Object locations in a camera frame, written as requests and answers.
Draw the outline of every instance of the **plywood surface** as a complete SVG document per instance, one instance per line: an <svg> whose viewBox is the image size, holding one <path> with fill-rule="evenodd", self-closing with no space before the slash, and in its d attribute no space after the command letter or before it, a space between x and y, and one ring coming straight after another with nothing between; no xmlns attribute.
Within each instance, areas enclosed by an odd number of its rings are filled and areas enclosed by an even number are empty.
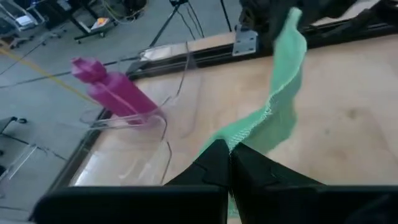
<svg viewBox="0 0 398 224"><path fill-rule="evenodd" d="M326 184L398 184L398 52L394 49L398 49L396 35L310 50L295 99L298 118L293 134L266 156ZM173 155L165 182L190 165L217 129L264 104L271 70L272 57L266 57L189 74L202 77L200 84L187 79L191 83L184 84L189 88L182 93L189 96L189 89L200 85L195 122L184 138L168 133ZM170 82L179 78L180 74L167 75L138 85L155 100L163 98ZM184 111L176 111L177 117L185 116ZM184 123L191 124L186 120L178 125ZM120 138L108 133L93 150L101 152L104 142ZM140 155L132 151L130 156ZM77 184L96 185L100 178L101 185L119 185L109 163L126 162L126 158L123 154L90 163L95 156L89 157L76 174L81 177Z"/></svg>

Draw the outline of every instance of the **gray floor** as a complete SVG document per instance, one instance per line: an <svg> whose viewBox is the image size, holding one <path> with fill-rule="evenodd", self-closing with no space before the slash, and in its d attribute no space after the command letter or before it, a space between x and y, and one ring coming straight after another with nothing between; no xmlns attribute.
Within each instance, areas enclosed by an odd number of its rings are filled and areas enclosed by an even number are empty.
<svg viewBox="0 0 398 224"><path fill-rule="evenodd" d="M197 12L206 36L228 31L219 1L190 2ZM235 25L240 13L238 0L225 2L231 23ZM96 10L104 13L100 7L96 7ZM181 7L180 11L196 33L185 7ZM34 62L49 73L69 70L70 59L77 56L96 57L102 62L110 62L146 48L171 12L172 7L168 1L149 0L141 18L131 24L113 28L104 39L91 37L78 45L73 37L79 35L79 31L72 24L65 24L68 32L62 39L51 40L46 46L38 46L38 41L33 40L12 52L20 56L27 54L26 60ZM86 22L90 20L85 12L81 12L79 18ZM181 18L176 15L157 45L186 40L192 38ZM0 86L38 77L41 75L28 66L0 54ZM85 87L70 75L62 76L60 79L84 92ZM83 129L73 128L69 124L77 123L84 111L96 107L48 79L0 88L0 95L0 118L21 116L29 120L28 124L12 124L6 130L7 134L49 147L66 158L70 157L84 132ZM4 138L0 141L0 149L6 152L0 157L0 164L10 164L24 146ZM26 220L34 203L50 187L64 163L51 153L35 151L11 180L3 180L0 183L0 193L3 195L0 198L0 218Z"/></svg>

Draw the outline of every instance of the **magenta plastic object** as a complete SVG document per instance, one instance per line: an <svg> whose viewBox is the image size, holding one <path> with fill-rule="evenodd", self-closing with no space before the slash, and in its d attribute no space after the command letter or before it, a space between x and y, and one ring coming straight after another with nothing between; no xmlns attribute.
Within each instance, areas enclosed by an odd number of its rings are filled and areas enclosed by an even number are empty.
<svg viewBox="0 0 398 224"><path fill-rule="evenodd" d="M88 95L119 117L148 116L161 114L158 106L150 100L125 74L107 72L101 62L93 58L74 58L72 74L88 83ZM137 124L137 119L126 120Z"/></svg>

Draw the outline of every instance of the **green cloth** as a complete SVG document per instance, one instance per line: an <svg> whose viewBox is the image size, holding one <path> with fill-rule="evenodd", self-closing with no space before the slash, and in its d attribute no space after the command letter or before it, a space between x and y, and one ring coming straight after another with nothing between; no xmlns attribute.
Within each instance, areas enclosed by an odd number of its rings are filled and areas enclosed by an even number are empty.
<svg viewBox="0 0 398 224"><path fill-rule="evenodd" d="M301 14L297 8L290 10L284 28L275 41L274 69L265 105L221 128L209 138L201 152L216 139L224 139L230 151L243 142L265 154L290 136L296 122L294 96L301 87L302 63L307 51L307 42L297 30ZM238 216L234 203L229 204L228 215Z"/></svg>

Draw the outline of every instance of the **table leg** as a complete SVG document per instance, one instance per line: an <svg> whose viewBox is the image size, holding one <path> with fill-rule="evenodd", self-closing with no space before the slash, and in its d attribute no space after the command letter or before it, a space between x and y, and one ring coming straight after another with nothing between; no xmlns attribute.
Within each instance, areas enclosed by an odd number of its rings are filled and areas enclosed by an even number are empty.
<svg viewBox="0 0 398 224"><path fill-rule="evenodd" d="M84 34L89 34L89 32L87 32L87 30L86 30L83 26L81 26L80 23L79 23L72 15L69 14L67 18L68 18L68 19L70 20L70 22L72 22L77 28L79 28L80 31L82 31L82 33L84 33Z"/></svg>
<svg viewBox="0 0 398 224"><path fill-rule="evenodd" d="M10 45L2 39L0 39L0 45L1 45L1 47L7 48L7 49L9 49L9 47L10 47Z"/></svg>
<svg viewBox="0 0 398 224"><path fill-rule="evenodd" d="M92 17L94 17L94 19L98 19L99 18L99 16L97 15L97 13L95 13L95 11L93 11L92 9L91 9L91 7L88 5L88 3L86 3L86 2L82 2L81 3L81 5L90 13L90 15L92 16Z"/></svg>

